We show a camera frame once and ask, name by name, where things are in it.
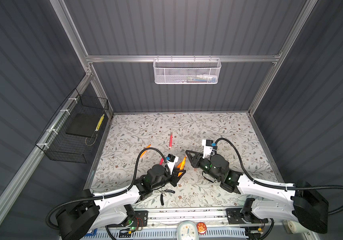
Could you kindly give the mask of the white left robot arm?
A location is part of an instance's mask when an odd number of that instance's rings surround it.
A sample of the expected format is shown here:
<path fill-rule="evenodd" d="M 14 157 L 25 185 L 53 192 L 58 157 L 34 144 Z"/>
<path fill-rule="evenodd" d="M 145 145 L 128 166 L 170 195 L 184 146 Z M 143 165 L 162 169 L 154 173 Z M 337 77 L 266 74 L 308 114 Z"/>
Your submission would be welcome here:
<path fill-rule="evenodd" d="M 107 195 L 94 195 L 90 190 L 79 201 L 72 200 L 55 211 L 59 234 L 63 240 L 79 240 L 87 232 L 105 226 L 125 227 L 135 218 L 132 206 L 151 196 L 167 184 L 176 186 L 185 170 L 154 165 L 145 175 L 137 178 L 130 190 L 123 189 Z"/>

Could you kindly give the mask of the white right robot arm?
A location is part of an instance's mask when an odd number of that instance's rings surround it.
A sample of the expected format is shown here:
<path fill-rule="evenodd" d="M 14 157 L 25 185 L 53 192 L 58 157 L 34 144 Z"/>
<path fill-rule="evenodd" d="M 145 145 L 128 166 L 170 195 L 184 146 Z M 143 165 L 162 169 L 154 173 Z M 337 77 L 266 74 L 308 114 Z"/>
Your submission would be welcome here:
<path fill-rule="evenodd" d="M 248 196 L 240 211 L 244 222 L 287 220 L 319 234 L 327 233 L 329 203 L 316 190 L 291 190 L 293 184 L 250 180 L 246 174 L 231 170 L 219 154 L 205 156 L 187 150 L 186 155 L 193 168 L 215 179 L 223 190 Z"/>

